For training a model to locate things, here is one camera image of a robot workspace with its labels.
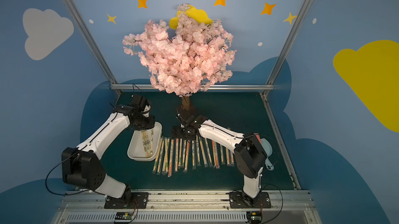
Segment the chopsticks red print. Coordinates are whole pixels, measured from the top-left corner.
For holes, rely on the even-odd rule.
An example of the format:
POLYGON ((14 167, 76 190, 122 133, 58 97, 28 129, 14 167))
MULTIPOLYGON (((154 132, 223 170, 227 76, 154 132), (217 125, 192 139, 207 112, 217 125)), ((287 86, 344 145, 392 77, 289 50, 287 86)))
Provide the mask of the chopsticks red print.
POLYGON ((171 139, 170 140, 170 144, 169 144, 169 146, 170 146, 170 152, 169 152, 169 163, 168 163, 168 177, 171 177, 172 176, 172 171, 173 171, 173 169, 172 169, 172 163, 173 163, 173 154, 174 154, 174 140, 173 139, 171 139))

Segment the chopsticks pair twelfth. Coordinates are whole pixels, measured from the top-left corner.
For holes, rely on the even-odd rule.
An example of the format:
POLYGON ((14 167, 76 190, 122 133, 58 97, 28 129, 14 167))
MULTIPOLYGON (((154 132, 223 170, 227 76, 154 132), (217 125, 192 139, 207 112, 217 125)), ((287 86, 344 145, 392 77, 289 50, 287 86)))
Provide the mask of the chopsticks pair twelfth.
POLYGON ((165 137, 165 149, 164 149, 164 161, 163 161, 163 168, 162 168, 162 175, 166 175, 169 171, 169 144, 170 138, 165 137))

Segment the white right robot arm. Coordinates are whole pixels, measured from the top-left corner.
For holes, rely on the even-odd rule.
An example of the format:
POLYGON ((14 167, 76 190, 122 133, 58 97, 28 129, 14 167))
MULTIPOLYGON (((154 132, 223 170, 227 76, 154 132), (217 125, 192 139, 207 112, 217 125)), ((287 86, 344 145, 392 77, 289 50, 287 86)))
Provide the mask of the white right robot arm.
POLYGON ((237 133, 202 115, 178 109, 176 118, 181 127, 177 137, 193 140, 195 137, 210 139, 226 147, 235 155, 235 162, 244 176, 243 193, 249 199, 258 198, 261 192, 261 174, 268 158, 258 134, 237 133))

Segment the right black controller board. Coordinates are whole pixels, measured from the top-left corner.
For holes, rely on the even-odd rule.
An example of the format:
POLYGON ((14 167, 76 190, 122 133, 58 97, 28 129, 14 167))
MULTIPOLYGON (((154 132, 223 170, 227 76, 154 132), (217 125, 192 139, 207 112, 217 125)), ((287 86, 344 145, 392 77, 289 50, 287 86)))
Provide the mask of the right black controller board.
POLYGON ((262 212, 247 212, 247 224, 260 224, 262 223, 262 212))

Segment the chopsticks pair thirteenth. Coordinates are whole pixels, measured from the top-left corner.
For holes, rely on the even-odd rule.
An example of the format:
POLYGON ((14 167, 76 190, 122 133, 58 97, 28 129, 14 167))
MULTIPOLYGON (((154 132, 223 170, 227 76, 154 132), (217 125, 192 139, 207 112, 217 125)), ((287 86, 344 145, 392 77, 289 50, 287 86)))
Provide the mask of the chopsticks pair thirteenth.
POLYGON ((159 153, 159 160, 158 160, 158 168, 157 168, 157 173, 156 173, 157 175, 160 175, 161 171, 162 171, 162 159, 163 159, 163 153, 164 153, 164 146, 165 146, 165 137, 162 137, 160 153, 159 153))

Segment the left aluminium corner post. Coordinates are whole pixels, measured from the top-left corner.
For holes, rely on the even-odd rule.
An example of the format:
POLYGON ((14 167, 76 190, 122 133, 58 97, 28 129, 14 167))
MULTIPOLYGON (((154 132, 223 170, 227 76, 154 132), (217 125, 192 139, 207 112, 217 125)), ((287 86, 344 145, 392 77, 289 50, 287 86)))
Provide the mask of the left aluminium corner post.
POLYGON ((74 22, 76 23, 81 34, 83 35, 83 38, 85 39, 88 47, 90 48, 91 52, 93 53, 100 67, 102 68, 107 79, 111 84, 117 84, 118 82, 114 74, 112 73, 108 63, 106 62, 105 57, 100 51, 100 48, 98 47, 94 37, 92 36, 76 4, 73 2, 73 0, 62 0, 62 1, 66 6, 68 12, 70 13, 71 17, 73 18, 74 22))

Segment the aluminium corner post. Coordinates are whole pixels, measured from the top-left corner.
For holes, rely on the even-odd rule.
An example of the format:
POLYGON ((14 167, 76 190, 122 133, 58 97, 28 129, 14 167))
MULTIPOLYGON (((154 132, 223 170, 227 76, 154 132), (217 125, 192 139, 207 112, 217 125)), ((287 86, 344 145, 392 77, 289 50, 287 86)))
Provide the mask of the aluminium corner post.
POLYGON ((307 16, 307 13, 312 5, 314 0, 303 0, 302 4, 297 12, 297 17, 295 18, 295 22, 292 24, 290 31, 288 33, 288 36, 285 40, 285 43, 283 45, 283 48, 271 70, 271 73, 268 77, 267 86, 271 86, 272 89, 267 89, 267 90, 263 90, 262 92, 262 96, 263 98, 266 98, 269 94, 270 91, 272 91, 274 89, 274 82, 283 66, 284 61, 286 60, 292 45, 295 42, 296 36, 307 16))
POLYGON ((107 79, 111 84, 117 84, 118 82, 114 74, 112 73, 108 63, 106 62, 105 57, 100 51, 100 48, 98 47, 94 37, 92 36, 76 4, 73 2, 73 0, 62 0, 62 1, 66 6, 68 12, 70 13, 71 17, 73 18, 74 22, 76 23, 81 34, 83 35, 83 38, 85 39, 88 47, 90 48, 91 52, 93 53, 100 67, 102 68, 107 79))

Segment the pink cherry blossom tree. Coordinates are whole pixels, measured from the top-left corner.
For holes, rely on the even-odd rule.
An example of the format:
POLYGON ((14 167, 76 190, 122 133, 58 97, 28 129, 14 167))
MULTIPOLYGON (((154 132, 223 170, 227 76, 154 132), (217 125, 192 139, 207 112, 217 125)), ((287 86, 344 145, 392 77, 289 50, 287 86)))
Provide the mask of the pink cherry blossom tree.
POLYGON ((148 68, 150 83, 181 97, 181 107, 189 111, 189 97, 199 91, 174 87, 209 86, 232 77, 228 67, 236 54, 231 49, 233 38, 220 19, 212 20, 204 10, 182 4, 169 22, 149 20, 143 33, 126 35, 122 43, 125 54, 138 55, 148 68))

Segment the white plastic storage box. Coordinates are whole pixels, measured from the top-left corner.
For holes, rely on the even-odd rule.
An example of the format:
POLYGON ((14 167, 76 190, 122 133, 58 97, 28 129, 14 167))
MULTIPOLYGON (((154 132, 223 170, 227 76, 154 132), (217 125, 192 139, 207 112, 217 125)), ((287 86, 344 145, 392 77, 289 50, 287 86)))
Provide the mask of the white plastic storage box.
MULTIPOLYGON (((154 130, 153 155, 149 158, 145 157, 145 152, 144 152, 143 143, 142 143, 142 134, 141 134, 142 130, 140 130, 140 131, 136 130, 133 133, 131 142, 130 142, 128 150, 127 150, 127 155, 130 159, 133 159, 135 161, 141 161, 141 162, 150 162, 150 161, 155 160, 158 143, 159 143, 160 138, 162 137, 161 123, 156 122, 153 130, 154 130)), ((148 129, 147 132, 148 132, 148 137, 150 140, 151 129, 148 129)))

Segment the chopsticks pair fifteenth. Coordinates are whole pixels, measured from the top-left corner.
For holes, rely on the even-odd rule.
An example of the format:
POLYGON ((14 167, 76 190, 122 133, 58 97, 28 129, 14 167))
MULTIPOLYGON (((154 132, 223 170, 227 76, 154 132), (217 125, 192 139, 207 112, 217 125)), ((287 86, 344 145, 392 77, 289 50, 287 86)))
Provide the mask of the chopsticks pair fifteenth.
POLYGON ((151 136, 150 136, 150 156, 153 155, 153 135, 154 135, 154 130, 152 128, 151 129, 151 136))

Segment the chopsticks pair fourteenth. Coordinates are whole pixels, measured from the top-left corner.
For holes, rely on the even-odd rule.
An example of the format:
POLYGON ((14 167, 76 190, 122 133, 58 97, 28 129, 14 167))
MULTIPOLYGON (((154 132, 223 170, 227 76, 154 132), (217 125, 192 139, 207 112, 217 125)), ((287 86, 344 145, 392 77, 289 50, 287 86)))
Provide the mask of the chopsticks pair fourteenth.
POLYGON ((162 147, 163 147, 163 137, 160 138, 159 143, 158 143, 152 174, 155 174, 157 172, 162 147))

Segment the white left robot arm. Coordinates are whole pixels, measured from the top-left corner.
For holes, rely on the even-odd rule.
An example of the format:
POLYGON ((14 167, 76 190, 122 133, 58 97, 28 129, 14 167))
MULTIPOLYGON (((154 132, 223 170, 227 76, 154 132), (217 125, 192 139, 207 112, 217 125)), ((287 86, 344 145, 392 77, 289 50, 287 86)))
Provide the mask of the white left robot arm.
POLYGON ((155 126, 149 112, 151 103, 143 96, 134 95, 126 105, 117 105, 91 136, 75 148, 61 154, 62 179, 69 185, 82 187, 114 199, 130 198, 128 186, 106 173, 101 159, 109 146, 125 129, 148 130, 155 126))

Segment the chopsticks pair eleventh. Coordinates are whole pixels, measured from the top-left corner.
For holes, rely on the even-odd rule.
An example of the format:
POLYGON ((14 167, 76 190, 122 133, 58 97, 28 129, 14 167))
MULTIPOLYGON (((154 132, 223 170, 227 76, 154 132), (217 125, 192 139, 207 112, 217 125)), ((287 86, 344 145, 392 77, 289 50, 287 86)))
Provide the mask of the chopsticks pair eleventh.
POLYGON ((175 143, 175 172, 179 169, 179 139, 176 139, 175 143))

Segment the right aluminium corner post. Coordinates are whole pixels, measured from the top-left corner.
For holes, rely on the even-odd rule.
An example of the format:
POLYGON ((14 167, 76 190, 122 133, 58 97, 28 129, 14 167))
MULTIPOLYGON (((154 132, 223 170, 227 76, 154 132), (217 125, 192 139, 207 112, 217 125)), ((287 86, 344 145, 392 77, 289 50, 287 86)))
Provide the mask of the right aluminium corner post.
POLYGON ((263 98, 266 98, 269 94, 270 91, 272 91, 274 89, 274 82, 283 66, 284 61, 286 60, 292 45, 295 42, 296 36, 307 16, 307 13, 312 5, 314 0, 303 0, 302 4, 297 12, 297 17, 295 18, 295 22, 292 24, 290 31, 288 33, 288 36, 285 40, 285 43, 283 45, 283 48, 271 70, 271 73, 268 77, 267 86, 271 86, 272 89, 267 89, 267 90, 263 90, 262 92, 262 96, 263 98))

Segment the light blue dustpan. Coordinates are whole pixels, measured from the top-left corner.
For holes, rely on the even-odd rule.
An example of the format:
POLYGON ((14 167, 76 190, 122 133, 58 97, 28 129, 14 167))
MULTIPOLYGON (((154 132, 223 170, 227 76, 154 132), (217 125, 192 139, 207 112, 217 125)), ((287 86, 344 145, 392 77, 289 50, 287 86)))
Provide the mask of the light blue dustpan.
POLYGON ((274 165, 270 162, 270 159, 269 159, 269 157, 270 157, 270 156, 272 155, 272 153, 273 153, 272 146, 271 146, 271 144, 270 144, 265 138, 262 138, 262 139, 261 139, 261 145, 262 145, 264 151, 265 151, 266 154, 267 154, 267 158, 266 158, 266 160, 265 160, 265 166, 266 166, 266 168, 267 168, 269 171, 273 171, 273 170, 274 170, 274 165))

